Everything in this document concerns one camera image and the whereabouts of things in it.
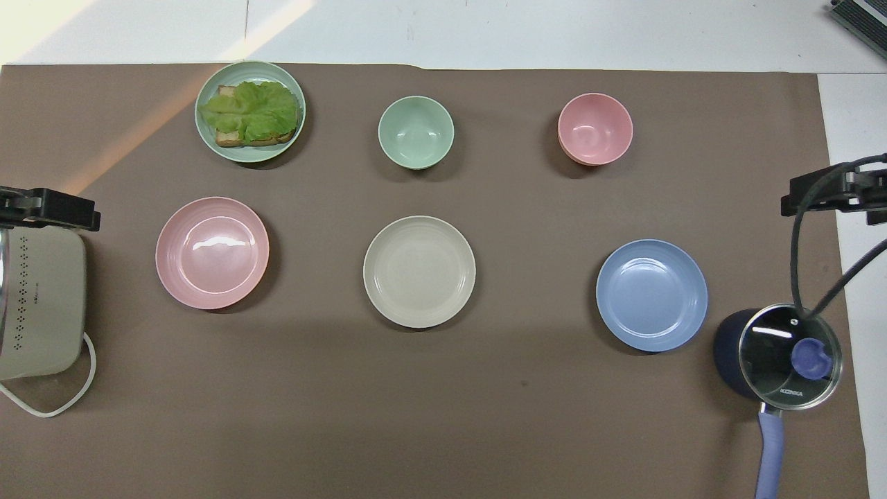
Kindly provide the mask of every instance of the white cord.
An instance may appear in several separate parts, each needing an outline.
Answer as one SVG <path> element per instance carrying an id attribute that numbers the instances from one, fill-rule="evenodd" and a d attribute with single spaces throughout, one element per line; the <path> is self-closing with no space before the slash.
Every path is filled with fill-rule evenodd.
<path id="1" fill-rule="evenodd" d="M 59 414 L 65 412 L 69 407 L 73 406 L 82 396 L 89 390 L 90 385 L 92 384 L 92 378 L 96 376 L 96 349 L 92 346 L 92 341 L 90 341 L 90 336 L 83 332 L 83 341 L 86 342 L 87 348 L 90 349 L 90 375 L 86 377 L 86 383 L 83 384 L 83 388 L 65 404 L 64 406 L 57 408 L 52 412 L 40 412 L 35 408 L 32 408 L 28 404 L 25 403 L 24 400 L 15 396 L 15 393 L 10 392 L 5 386 L 0 384 L 0 392 L 3 392 L 10 400 L 16 403 L 20 408 L 25 409 L 27 412 L 33 414 L 37 417 L 53 417 L 58 416 Z"/>

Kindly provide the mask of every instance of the pot lid knob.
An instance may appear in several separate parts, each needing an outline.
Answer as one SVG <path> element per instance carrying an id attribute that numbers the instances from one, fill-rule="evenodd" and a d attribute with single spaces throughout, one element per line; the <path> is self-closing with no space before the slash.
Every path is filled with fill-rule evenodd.
<path id="1" fill-rule="evenodd" d="M 825 352 L 825 344 L 816 338 L 804 338 L 791 349 L 791 367 L 799 375 L 822 379 L 831 372 L 832 359 Z"/>

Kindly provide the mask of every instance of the blue plate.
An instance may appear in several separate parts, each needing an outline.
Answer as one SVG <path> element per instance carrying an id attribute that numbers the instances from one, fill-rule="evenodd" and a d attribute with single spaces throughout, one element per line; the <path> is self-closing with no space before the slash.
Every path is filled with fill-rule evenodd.
<path id="1" fill-rule="evenodd" d="M 657 239 L 629 242 L 600 268 L 598 310 L 629 346 L 664 352 L 692 338 L 709 305 L 703 271 L 681 248 Z"/>

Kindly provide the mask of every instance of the pink plate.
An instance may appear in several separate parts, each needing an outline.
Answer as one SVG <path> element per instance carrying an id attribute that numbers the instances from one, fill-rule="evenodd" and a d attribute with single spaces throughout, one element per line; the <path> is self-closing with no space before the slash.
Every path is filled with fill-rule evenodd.
<path id="1" fill-rule="evenodd" d="M 203 310 L 237 303 L 268 266 L 268 233 L 246 204 L 206 197 L 180 208 L 161 230 L 157 275 L 173 298 Z"/>

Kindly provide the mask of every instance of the white table surface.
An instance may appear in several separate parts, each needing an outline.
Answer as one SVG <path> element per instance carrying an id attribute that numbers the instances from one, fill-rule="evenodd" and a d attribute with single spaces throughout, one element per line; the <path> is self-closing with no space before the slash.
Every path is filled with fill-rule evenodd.
<path id="1" fill-rule="evenodd" d="M 827 7 L 813 0 L 5 1 L 0 63 L 263 59 L 817 73 L 830 161 L 887 152 L 887 60 L 831 20 Z M 864 217 L 837 216 L 844 269 L 887 238 L 887 225 L 865 226 Z M 802 250 L 813 243 L 802 242 Z M 887 499 L 887 384 L 879 377 L 887 374 L 886 297 L 887 257 L 846 290 L 875 499 Z"/>

